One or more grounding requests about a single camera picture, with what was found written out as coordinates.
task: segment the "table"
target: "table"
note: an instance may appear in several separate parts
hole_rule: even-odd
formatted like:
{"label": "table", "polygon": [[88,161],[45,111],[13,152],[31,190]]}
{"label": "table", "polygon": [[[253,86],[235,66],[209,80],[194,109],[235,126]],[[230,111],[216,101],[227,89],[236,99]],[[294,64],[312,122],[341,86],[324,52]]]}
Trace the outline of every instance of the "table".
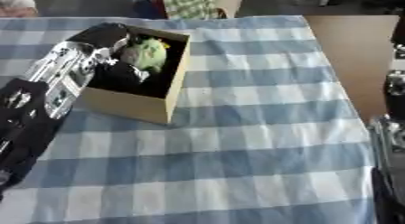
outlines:
{"label": "table", "polygon": [[76,107],[1,220],[372,223],[367,131],[301,16],[2,19],[0,85],[105,21],[192,35],[173,123]]}
{"label": "table", "polygon": [[364,123],[385,113],[382,84],[398,16],[307,16],[326,57]]}

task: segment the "checkered tablecloth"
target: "checkered tablecloth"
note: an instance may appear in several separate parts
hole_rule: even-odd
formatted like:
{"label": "checkered tablecloth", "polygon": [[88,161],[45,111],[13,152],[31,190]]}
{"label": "checkered tablecloth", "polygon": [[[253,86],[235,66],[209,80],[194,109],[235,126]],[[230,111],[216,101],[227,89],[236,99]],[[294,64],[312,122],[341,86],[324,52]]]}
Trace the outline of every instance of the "checkered tablecloth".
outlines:
{"label": "checkered tablecloth", "polygon": [[367,131],[301,16],[3,19],[0,85],[105,21],[192,35],[173,123],[76,107],[1,223],[373,222]]}

